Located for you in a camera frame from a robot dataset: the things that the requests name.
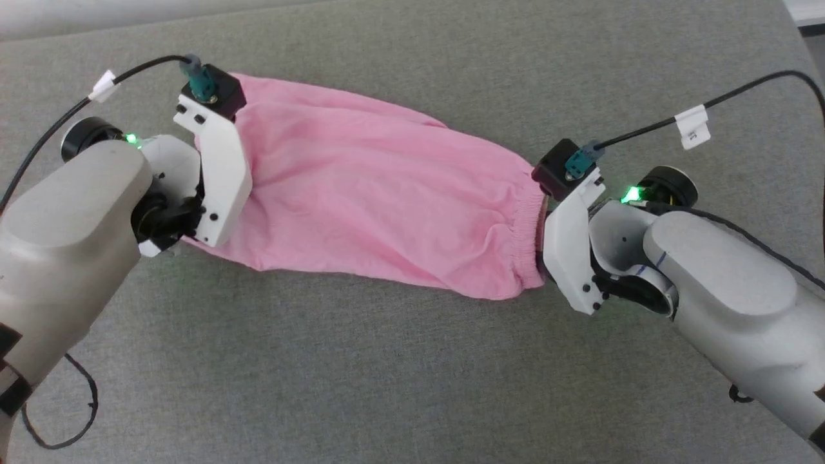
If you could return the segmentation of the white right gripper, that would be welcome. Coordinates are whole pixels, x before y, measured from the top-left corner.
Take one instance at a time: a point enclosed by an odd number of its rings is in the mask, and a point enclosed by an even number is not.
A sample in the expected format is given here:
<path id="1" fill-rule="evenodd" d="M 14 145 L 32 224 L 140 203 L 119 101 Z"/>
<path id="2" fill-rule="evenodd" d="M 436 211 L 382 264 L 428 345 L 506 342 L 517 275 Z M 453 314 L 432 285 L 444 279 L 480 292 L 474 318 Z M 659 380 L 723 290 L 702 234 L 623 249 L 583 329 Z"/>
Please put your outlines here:
<path id="1" fill-rule="evenodd" d="M 592 315 L 603 298 L 592 281 L 589 208 L 606 191 L 599 168 L 557 204 L 544 225 L 544 265 L 575 311 Z"/>

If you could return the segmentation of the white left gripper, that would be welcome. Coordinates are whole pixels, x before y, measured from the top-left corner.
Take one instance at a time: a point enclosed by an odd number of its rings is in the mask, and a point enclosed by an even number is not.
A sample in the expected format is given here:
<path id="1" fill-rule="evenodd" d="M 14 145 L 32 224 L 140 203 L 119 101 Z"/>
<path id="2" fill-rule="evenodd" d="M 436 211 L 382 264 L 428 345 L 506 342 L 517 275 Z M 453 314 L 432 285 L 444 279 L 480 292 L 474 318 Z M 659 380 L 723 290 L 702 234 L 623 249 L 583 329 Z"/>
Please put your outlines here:
<path id="1" fill-rule="evenodd" d="M 251 193 L 251 171 L 233 121 L 189 97 L 178 97 L 182 109 L 173 121 L 195 136 L 200 153 L 204 213 L 195 240 L 219 247 L 232 235 Z"/>

